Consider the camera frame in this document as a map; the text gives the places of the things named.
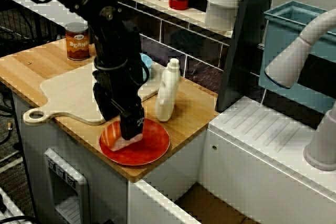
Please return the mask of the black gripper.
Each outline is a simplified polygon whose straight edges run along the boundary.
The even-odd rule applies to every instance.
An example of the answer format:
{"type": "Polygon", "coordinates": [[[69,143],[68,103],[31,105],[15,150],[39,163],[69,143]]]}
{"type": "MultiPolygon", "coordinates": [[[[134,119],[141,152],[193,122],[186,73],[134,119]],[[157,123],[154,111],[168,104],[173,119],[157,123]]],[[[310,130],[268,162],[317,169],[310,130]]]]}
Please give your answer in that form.
{"type": "Polygon", "coordinates": [[[94,61],[96,80],[94,98],[106,121],[120,114],[121,136],[130,140],[143,131],[144,108],[138,95],[140,87],[148,80],[148,68],[142,60],[125,60],[123,63],[102,65],[94,61]]]}

